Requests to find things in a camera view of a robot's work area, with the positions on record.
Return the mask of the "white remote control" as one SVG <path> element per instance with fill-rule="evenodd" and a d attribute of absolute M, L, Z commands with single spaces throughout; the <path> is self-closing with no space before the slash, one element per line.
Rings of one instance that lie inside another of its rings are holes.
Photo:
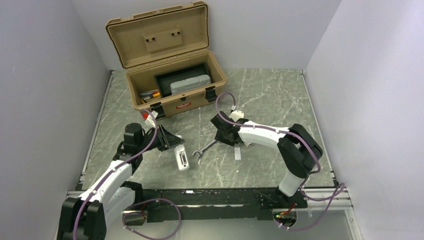
<path fill-rule="evenodd" d="M 178 169 L 180 171 L 185 171 L 190 168 L 190 164 L 187 158 L 186 149 L 184 145 L 185 141 L 182 143 L 177 144 L 173 150 L 175 154 L 176 163 L 178 166 Z"/>

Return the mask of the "white remote battery cover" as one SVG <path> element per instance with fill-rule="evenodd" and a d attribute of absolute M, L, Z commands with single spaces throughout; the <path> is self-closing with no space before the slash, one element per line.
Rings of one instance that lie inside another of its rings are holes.
<path fill-rule="evenodd" d="M 242 158 L 241 158 L 241 149 L 240 149 L 240 147 L 238 147 L 238 146 L 235 146 L 234 147 L 234 159 L 236 160 L 236 161 L 240 161 Z"/>

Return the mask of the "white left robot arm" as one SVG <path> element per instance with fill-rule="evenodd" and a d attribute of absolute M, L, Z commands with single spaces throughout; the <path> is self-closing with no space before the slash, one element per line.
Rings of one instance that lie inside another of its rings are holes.
<path fill-rule="evenodd" d="M 185 143 L 162 125 L 145 131 L 139 123 L 124 128 L 123 141 L 104 174 L 78 197 L 62 204 L 58 240 L 103 240 L 107 228 L 126 208 L 139 209 L 144 201 L 140 183 L 129 181 L 143 160 L 143 153 L 164 152 Z"/>

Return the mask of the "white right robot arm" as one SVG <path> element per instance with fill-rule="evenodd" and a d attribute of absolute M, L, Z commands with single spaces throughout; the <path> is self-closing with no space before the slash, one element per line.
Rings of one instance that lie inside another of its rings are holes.
<path fill-rule="evenodd" d="M 223 111 L 211 120 L 217 128 L 215 138 L 224 144 L 257 144 L 280 152 L 287 168 L 275 194 L 276 203 L 287 208 L 295 201 L 295 193 L 307 178 L 320 170 L 324 151 L 301 124 L 291 127 L 271 127 L 246 118 L 234 121 Z"/>

